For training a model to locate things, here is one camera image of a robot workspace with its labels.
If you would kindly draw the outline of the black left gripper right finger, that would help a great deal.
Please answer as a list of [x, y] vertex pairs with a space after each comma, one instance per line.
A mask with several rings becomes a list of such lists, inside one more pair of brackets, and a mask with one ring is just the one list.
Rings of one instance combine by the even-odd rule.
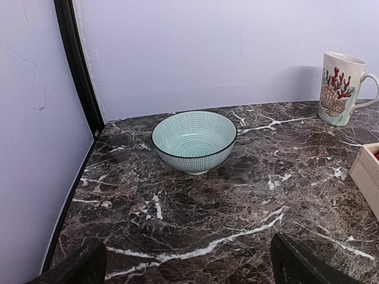
[[360, 283], [323, 263], [286, 234], [273, 236], [270, 256], [275, 283]]

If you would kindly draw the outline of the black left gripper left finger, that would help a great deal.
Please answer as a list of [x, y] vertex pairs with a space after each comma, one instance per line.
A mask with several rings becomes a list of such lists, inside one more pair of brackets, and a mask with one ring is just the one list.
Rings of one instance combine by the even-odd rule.
[[105, 283], [107, 248], [93, 239], [31, 283]]

